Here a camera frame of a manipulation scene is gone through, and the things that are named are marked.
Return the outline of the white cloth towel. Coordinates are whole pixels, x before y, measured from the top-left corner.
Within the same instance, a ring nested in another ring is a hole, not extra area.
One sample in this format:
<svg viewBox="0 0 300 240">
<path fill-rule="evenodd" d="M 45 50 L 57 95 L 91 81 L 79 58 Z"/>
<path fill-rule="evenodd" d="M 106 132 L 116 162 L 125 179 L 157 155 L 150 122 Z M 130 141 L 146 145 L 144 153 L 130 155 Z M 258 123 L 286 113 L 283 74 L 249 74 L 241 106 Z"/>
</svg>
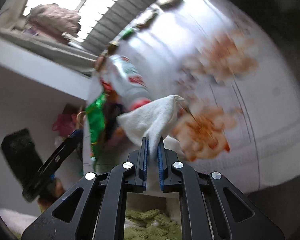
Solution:
<svg viewBox="0 0 300 240">
<path fill-rule="evenodd" d="M 128 139 L 135 145 L 142 144 L 142 138 L 149 140 L 149 159 L 156 160 L 160 139 L 168 143 L 169 150 L 182 153 L 180 143 L 169 136 L 177 122 L 177 112 L 184 98 L 169 95 L 143 105 L 116 118 Z"/>
</svg>

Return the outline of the white bottle red cap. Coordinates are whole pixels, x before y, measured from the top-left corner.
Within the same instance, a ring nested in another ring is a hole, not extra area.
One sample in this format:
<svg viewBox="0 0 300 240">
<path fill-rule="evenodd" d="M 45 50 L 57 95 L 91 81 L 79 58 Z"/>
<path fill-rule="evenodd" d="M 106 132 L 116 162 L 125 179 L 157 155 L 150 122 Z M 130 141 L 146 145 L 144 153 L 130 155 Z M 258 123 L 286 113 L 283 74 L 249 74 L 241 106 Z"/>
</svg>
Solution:
<svg viewBox="0 0 300 240">
<path fill-rule="evenodd" d="M 143 77 L 129 58 L 111 55 L 107 59 L 107 70 L 111 86 L 127 111 L 133 111 L 152 101 Z"/>
</svg>

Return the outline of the pink plastic bag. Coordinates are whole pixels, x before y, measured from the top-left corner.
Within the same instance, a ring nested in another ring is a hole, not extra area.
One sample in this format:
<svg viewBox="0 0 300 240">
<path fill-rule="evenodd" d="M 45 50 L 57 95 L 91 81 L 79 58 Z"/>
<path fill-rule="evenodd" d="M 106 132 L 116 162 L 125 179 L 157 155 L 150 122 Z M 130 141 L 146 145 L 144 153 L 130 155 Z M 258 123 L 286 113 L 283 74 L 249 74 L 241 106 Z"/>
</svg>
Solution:
<svg viewBox="0 0 300 240">
<path fill-rule="evenodd" d="M 76 121 L 75 114 L 60 114 L 51 128 L 54 132 L 58 132 L 60 137 L 68 137 L 76 130 Z"/>
</svg>

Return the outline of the green fuzzy sleeve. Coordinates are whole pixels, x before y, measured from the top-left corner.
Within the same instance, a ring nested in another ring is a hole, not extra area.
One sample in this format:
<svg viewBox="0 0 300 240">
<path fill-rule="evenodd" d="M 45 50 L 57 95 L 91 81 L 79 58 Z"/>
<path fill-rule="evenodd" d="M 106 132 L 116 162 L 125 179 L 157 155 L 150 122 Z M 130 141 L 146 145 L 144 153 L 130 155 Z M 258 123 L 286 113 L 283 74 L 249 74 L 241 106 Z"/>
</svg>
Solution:
<svg viewBox="0 0 300 240">
<path fill-rule="evenodd" d="M 182 239 L 181 226 L 159 209 L 127 210 L 123 239 Z"/>
</svg>

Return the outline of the green shiny chip bag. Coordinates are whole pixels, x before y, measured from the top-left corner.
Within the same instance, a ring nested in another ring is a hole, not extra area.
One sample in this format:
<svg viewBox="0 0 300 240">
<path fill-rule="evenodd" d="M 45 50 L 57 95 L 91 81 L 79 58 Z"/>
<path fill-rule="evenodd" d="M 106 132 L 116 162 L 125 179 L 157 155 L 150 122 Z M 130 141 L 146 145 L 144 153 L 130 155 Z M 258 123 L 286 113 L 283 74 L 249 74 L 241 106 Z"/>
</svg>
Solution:
<svg viewBox="0 0 300 240">
<path fill-rule="evenodd" d="M 88 100 L 85 107 L 85 116 L 88 122 L 89 157 L 93 162 L 97 162 L 100 156 L 100 147 L 97 145 L 101 139 L 101 134 L 106 127 L 104 105 L 106 103 L 106 93 L 98 77 L 91 80 Z"/>
</svg>

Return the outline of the pink quilted jacket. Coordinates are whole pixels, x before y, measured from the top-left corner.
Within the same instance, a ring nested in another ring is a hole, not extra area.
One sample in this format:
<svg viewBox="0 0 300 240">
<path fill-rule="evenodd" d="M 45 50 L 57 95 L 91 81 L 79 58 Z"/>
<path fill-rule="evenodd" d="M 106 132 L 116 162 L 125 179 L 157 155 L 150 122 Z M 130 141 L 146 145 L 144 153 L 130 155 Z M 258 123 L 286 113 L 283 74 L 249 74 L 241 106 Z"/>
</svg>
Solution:
<svg viewBox="0 0 300 240">
<path fill-rule="evenodd" d="M 60 7 L 56 3 L 40 4 L 30 10 L 27 23 L 34 25 L 53 38 L 69 34 L 77 38 L 81 30 L 78 11 Z"/>
</svg>

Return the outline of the small brown snack packet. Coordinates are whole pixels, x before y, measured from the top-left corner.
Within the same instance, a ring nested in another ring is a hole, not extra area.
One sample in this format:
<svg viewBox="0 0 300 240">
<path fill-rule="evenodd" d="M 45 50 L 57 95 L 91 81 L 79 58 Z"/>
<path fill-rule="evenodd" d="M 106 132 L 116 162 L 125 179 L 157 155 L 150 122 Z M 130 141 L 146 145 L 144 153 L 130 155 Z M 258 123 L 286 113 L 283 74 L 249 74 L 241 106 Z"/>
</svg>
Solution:
<svg viewBox="0 0 300 240">
<path fill-rule="evenodd" d="M 108 53 L 115 52 L 119 48 L 119 45 L 120 45 L 119 42 L 116 41 L 109 42 L 107 46 Z"/>
</svg>

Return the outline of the green snack packet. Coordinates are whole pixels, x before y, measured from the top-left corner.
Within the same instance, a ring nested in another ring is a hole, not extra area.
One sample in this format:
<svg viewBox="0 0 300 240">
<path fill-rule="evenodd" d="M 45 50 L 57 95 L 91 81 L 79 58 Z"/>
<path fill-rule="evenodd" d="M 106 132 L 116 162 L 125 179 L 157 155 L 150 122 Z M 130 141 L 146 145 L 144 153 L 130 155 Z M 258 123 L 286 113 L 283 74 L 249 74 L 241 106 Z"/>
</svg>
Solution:
<svg viewBox="0 0 300 240">
<path fill-rule="evenodd" d="M 121 36 L 119 37 L 119 40 L 128 40 L 129 38 L 131 38 L 135 33 L 135 29 L 134 28 L 127 28 L 125 30 L 123 30 Z"/>
</svg>

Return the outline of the grey balcony railing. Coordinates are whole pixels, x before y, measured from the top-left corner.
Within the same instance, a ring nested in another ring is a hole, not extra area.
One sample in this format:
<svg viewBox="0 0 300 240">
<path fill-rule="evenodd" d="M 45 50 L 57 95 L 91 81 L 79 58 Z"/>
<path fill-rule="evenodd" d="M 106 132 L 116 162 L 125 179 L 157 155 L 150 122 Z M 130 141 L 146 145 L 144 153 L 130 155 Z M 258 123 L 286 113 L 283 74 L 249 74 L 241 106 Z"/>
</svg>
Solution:
<svg viewBox="0 0 300 240">
<path fill-rule="evenodd" d="M 101 53 L 137 15 L 157 0 L 87 0 L 79 14 L 80 45 L 96 55 Z"/>
</svg>

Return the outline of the yellow green snack bag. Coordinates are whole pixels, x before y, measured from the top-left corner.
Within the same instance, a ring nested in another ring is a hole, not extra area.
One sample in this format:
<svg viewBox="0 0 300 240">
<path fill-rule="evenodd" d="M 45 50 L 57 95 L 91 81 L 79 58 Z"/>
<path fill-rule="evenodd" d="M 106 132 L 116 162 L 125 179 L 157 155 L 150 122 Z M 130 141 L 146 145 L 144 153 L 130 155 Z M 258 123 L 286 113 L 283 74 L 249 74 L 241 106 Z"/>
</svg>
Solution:
<svg viewBox="0 0 300 240">
<path fill-rule="evenodd" d="M 133 28 L 138 30 L 148 29 L 159 14 L 158 9 L 144 11 L 133 23 Z"/>
</svg>

